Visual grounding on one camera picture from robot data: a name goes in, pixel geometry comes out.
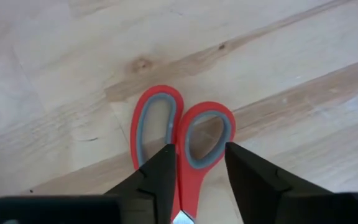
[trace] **light wood surface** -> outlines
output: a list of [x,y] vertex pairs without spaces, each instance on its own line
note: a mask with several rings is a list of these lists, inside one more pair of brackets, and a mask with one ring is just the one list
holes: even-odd
[[[186,109],[225,104],[256,154],[358,191],[358,0],[0,0],[0,195],[115,186],[134,171],[134,106],[162,83]],[[150,155],[167,113],[147,115]],[[200,123],[193,150],[219,131]],[[241,223],[224,162],[197,222]]]

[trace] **scissor blade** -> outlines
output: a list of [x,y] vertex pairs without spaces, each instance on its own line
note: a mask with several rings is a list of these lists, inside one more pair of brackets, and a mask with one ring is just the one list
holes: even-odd
[[186,213],[180,211],[173,219],[173,224],[194,224],[194,221]]

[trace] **wooden floor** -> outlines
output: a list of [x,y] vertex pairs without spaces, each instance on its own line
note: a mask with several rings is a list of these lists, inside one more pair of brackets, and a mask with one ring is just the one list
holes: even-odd
[[[0,0],[0,195],[100,194],[125,179],[134,105],[159,83],[186,108],[225,104],[256,154],[358,191],[358,0]],[[148,115],[151,150],[166,108]],[[241,222],[223,162],[197,222]]]

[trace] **scissors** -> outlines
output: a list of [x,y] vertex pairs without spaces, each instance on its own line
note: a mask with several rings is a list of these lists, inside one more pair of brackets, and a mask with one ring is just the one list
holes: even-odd
[[[173,199],[171,221],[194,223],[197,215],[201,184],[207,172],[223,157],[225,143],[232,141],[236,130],[233,114],[220,103],[202,102],[191,107],[182,117],[183,98],[178,90],[167,85],[156,85],[146,90],[139,98],[131,124],[131,156],[135,169],[145,163],[142,148],[144,120],[149,106],[157,100],[170,104],[166,144],[175,144],[177,152],[177,181]],[[195,122],[205,116],[215,115],[223,121],[223,132],[218,143],[202,159],[195,159],[190,153],[190,136]]]

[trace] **red scissor handle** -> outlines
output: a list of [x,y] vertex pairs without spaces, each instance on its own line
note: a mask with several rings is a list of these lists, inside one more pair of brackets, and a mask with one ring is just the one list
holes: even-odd
[[209,111],[218,112],[220,117],[224,118],[225,127],[229,128],[229,130],[225,130],[224,128],[224,132],[230,132],[228,133],[226,141],[232,141],[236,131],[236,121],[231,111],[222,104],[216,102],[199,103],[190,108],[183,116],[179,125],[177,142],[177,147],[179,149],[179,161],[177,167],[180,205],[181,209],[185,211],[187,215],[190,215],[192,219],[195,219],[197,215],[198,197],[200,196],[200,188],[204,176],[224,155],[224,145],[222,145],[223,148],[221,149],[220,154],[216,154],[213,159],[210,158],[210,163],[200,167],[195,167],[194,164],[191,164],[189,158],[191,157],[189,152],[190,149],[188,148],[189,130],[192,128],[191,126],[194,121],[198,119],[201,114]]
[[[179,93],[178,90],[167,86],[167,85],[156,85],[153,86],[151,88],[149,88],[148,90],[146,90],[142,96],[139,98],[136,107],[135,107],[135,111],[134,111],[134,115],[132,117],[132,123],[131,123],[131,139],[130,139],[130,145],[131,145],[131,156],[132,156],[132,161],[134,163],[134,167],[137,170],[139,168],[139,166],[141,166],[141,162],[140,160],[142,160],[142,162],[145,162],[145,158],[139,158],[139,151],[142,150],[141,148],[141,142],[139,142],[141,140],[141,136],[138,136],[139,134],[142,134],[142,130],[138,130],[139,124],[143,123],[143,121],[140,120],[140,117],[142,116],[142,112],[146,113],[146,111],[144,111],[145,106],[147,106],[148,102],[153,96],[155,95],[159,95],[161,93],[165,93],[170,95],[176,104],[176,110],[175,111],[171,111],[175,113],[174,117],[173,117],[173,122],[172,122],[172,131],[171,131],[171,142],[167,142],[169,144],[176,144],[177,143],[177,127],[181,118],[181,114],[183,112],[183,98],[181,97],[181,94]],[[175,184],[175,195],[173,198],[173,208],[172,208],[172,220],[176,217],[177,213],[180,211],[180,201],[179,201],[179,189],[178,189],[178,177],[177,177],[177,181]]]

